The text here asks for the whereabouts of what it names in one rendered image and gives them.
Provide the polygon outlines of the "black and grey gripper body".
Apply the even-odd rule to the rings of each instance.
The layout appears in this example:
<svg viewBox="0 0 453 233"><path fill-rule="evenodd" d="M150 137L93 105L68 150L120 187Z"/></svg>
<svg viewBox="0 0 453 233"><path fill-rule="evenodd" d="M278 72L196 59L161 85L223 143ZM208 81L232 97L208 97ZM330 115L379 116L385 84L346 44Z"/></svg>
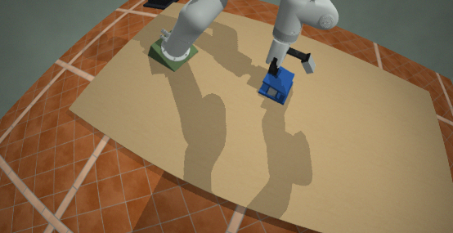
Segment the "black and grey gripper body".
<svg viewBox="0 0 453 233"><path fill-rule="evenodd" d="M274 38L273 38L270 50L267 55L266 63L267 64L271 63L275 57L275 58L277 58L276 67L280 68L280 65L282 64L284 58L287 55L286 53L289 50L290 45L295 43L297 40L293 43L286 43L286 42L283 42L283 41L279 40L278 38L276 38L274 36L273 32L272 32L272 35Z"/></svg>

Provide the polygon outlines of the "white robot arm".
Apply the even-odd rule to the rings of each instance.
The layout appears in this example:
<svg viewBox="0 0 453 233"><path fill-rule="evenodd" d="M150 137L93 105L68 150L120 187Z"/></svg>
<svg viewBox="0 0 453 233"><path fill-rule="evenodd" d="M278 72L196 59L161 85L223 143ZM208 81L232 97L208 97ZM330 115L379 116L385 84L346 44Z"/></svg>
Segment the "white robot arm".
<svg viewBox="0 0 453 233"><path fill-rule="evenodd" d="M186 59L191 45L226 5L227 0L190 0L180 10L172 32L161 29L161 33L166 35L159 36L163 39L163 55L171 61ZM280 0L273 34L283 42L293 43L303 24L327 30L335 27L338 21L339 14L330 0ZM316 64L311 53L305 54L290 47L287 54L299 58L307 74L314 73Z"/></svg>

